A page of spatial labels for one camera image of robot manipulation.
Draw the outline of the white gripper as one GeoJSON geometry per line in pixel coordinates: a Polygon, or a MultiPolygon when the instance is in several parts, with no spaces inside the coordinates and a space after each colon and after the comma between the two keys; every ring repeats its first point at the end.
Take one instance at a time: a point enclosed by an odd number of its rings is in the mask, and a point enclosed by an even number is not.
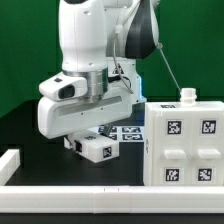
{"type": "Polygon", "coordinates": [[[108,92],[92,104],[77,99],[56,102],[42,97],[38,104],[38,128],[48,139],[66,135],[64,147],[74,150],[75,144],[67,134],[105,124],[101,134],[108,136],[113,128],[111,122],[128,118],[131,113],[131,95],[125,89],[108,92]]]}

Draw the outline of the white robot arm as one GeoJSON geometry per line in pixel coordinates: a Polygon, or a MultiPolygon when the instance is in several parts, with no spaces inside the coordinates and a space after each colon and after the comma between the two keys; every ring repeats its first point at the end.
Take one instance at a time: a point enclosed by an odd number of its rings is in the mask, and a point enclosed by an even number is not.
{"type": "Polygon", "coordinates": [[[52,139],[129,117],[132,96],[118,62],[132,63],[158,46],[160,0],[60,0],[62,71],[39,85],[38,128],[52,139]]]}

